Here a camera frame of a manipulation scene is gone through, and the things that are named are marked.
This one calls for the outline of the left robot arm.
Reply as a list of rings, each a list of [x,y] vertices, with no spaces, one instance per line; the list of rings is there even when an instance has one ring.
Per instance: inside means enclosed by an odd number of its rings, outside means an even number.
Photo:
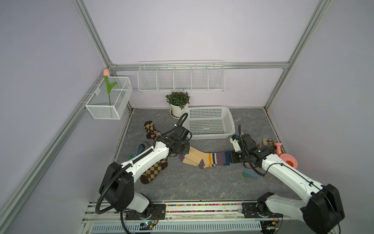
[[[187,118],[188,113],[184,113],[171,130],[158,135],[152,146],[140,155],[121,164],[113,162],[108,166],[99,188],[96,214],[115,209],[118,212],[135,211],[142,218],[152,216],[153,202],[145,195],[136,193],[134,183],[158,161],[189,153],[192,133],[183,127]]]

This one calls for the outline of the white plastic perforated basket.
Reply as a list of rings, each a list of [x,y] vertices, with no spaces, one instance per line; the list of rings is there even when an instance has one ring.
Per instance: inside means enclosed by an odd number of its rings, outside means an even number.
[[[191,107],[183,127],[192,133],[193,140],[225,139],[235,133],[235,124],[229,108]]]

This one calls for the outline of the striped beige purple sock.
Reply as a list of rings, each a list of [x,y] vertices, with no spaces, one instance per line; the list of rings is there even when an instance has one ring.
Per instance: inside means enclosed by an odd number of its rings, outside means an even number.
[[[228,166],[231,163],[231,152],[224,151],[219,153],[203,153],[200,152],[197,156],[201,159],[199,168],[205,169],[214,166]]]
[[[201,152],[193,147],[190,147],[188,154],[180,154],[178,156],[179,160],[182,163],[199,167],[200,169],[204,169],[204,156],[205,153]]]

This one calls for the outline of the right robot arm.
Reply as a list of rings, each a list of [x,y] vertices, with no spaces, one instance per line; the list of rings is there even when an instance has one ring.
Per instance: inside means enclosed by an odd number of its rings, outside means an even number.
[[[230,138],[234,157],[248,164],[260,176],[270,173],[291,188],[300,199],[280,197],[272,192],[265,193],[257,203],[243,205],[243,214],[255,213],[263,218],[275,214],[288,216],[304,222],[316,234],[331,234],[340,228],[345,218],[339,190],[323,185],[293,168],[272,149],[258,147],[249,134],[239,133]]]

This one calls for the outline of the dark brown argyle sock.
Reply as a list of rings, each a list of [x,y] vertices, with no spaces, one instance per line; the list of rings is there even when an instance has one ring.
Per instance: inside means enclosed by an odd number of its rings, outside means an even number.
[[[146,134],[147,139],[155,139],[157,136],[161,135],[161,133],[158,130],[156,130],[154,123],[152,121],[145,122],[144,128],[147,132]]]
[[[168,159],[164,158],[157,163],[155,163],[152,167],[150,167],[145,173],[143,173],[140,177],[140,181],[142,184],[149,184],[151,183],[162,170],[166,169],[168,166]]]

